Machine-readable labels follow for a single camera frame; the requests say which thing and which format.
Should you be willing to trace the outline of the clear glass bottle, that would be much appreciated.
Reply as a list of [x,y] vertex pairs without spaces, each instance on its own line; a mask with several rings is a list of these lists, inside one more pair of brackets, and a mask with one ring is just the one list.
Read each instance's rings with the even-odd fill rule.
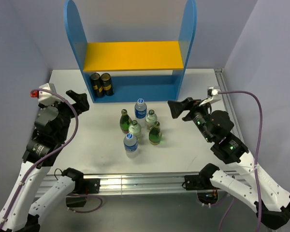
[[142,127],[137,122],[137,120],[133,120],[129,125],[129,133],[133,134],[137,141],[140,142],[142,140],[143,134],[142,134]]
[[154,126],[155,122],[157,121],[157,115],[155,114],[155,111],[150,109],[145,117],[145,125],[146,129],[150,131],[152,127]]

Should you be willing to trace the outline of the green glass bottle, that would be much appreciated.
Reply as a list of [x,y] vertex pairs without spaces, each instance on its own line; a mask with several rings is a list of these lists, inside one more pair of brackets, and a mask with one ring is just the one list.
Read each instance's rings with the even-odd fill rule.
[[126,109],[121,110],[121,118],[119,121],[120,129],[123,133],[129,132],[129,125],[131,123],[131,118],[128,115],[128,112]]
[[160,123],[155,121],[154,125],[152,126],[149,132],[149,141],[153,145],[158,145],[162,139],[162,132],[160,129]]

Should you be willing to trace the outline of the blue label water bottle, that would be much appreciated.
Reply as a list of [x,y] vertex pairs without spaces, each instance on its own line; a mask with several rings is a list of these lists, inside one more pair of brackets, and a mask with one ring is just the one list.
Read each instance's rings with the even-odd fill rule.
[[132,159],[138,155],[138,141],[132,133],[126,134],[123,144],[128,158]]
[[141,125],[141,127],[145,126],[145,117],[147,115],[147,104],[144,99],[140,98],[137,100],[135,107],[135,120]]

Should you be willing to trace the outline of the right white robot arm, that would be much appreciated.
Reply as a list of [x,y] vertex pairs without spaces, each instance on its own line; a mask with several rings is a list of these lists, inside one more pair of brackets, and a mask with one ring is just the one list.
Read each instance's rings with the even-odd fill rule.
[[281,228],[290,220],[290,193],[254,163],[248,147],[231,132],[234,124],[226,111],[212,111],[209,102],[192,98],[168,101],[168,105],[172,118],[187,111],[183,121],[193,121],[205,140],[213,144],[210,149],[214,155],[247,182],[243,184],[209,163],[197,175],[185,176],[186,190],[224,190],[249,206],[261,217],[262,224],[272,230]]

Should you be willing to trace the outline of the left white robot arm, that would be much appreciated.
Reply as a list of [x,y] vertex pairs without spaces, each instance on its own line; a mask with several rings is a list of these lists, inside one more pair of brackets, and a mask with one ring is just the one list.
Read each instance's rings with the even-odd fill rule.
[[39,231],[44,216],[59,200],[84,189],[84,174],[67,168],[47,193],[37,201],[34,199],[57,156],[74,138],[67,138],[71,119],[74,118],[78,125],[78,116],[89,110],[85,93],[68,90],[66,94],[74,104],[45,88],[30,93],[31,97],[38,99],[40,111],[34,121],[35,130],[26,146],[17,181],[0,211],[0,232]]

